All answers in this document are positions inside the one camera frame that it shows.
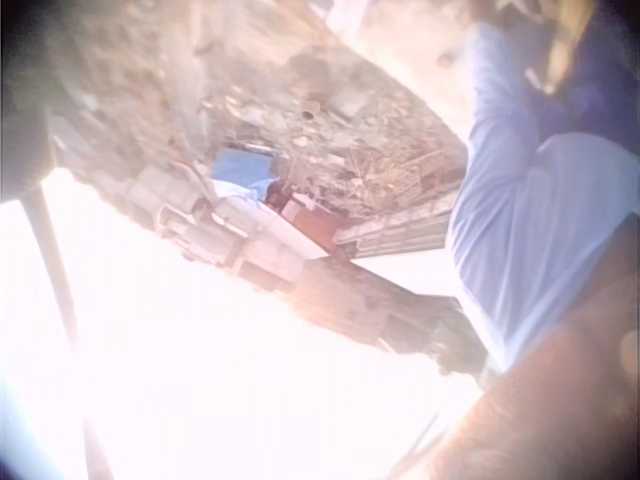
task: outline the wall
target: wall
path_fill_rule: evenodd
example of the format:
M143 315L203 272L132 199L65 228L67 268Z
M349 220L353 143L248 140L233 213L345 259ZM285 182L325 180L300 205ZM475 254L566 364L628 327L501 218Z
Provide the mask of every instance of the wall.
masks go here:
M428 333L455 314L455 303L447 298L414 295L334 258L307 262L287 301L310 322L361 343L374 343L391 315Z

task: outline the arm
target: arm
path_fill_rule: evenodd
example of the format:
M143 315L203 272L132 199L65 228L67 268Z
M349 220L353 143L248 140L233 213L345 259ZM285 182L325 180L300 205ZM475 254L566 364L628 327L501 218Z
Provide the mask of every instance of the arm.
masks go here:
M473 185L520 178L539 146L524 77L513 62L506 35L498 27L478 23L469 40L473 126L467 177L482 177Z
M482 4L486 2L470 2L470 6ZM468 48L473 126L468 142L467 174L449 232L450 245L458 258L504 211L503 207L512 203L539 146L524 78L512 61L505 34L491 13L472 9L471 15L481 20L473 26Z

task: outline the bright sky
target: bright sky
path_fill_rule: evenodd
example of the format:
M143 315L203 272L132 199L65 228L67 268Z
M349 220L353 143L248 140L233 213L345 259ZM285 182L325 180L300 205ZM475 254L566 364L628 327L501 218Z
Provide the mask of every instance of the bright sky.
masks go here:
M380 478L436 409L477 394L423 356L355 344L184 261L66 171L45 193L81 323L84 408L118 480ZM60 336L43 327L59 319L35 241L18 204L0 221L2 359L38 379L27 390L57 391L54 350L24 353Z

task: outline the person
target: person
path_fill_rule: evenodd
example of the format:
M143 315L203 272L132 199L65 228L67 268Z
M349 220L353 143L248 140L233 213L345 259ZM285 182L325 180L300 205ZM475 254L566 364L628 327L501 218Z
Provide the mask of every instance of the person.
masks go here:
M475 123L447 245L504 373L391 478L636 479L640 162L597 121L541 143L491 2L469 5Z
M474 125L447 247L460 303L504 371L557 324L614 232L637 219L640 162L596 127L565 127L540 144L544 122L491 2L470 6ZM637 132L627 143L640 143Z

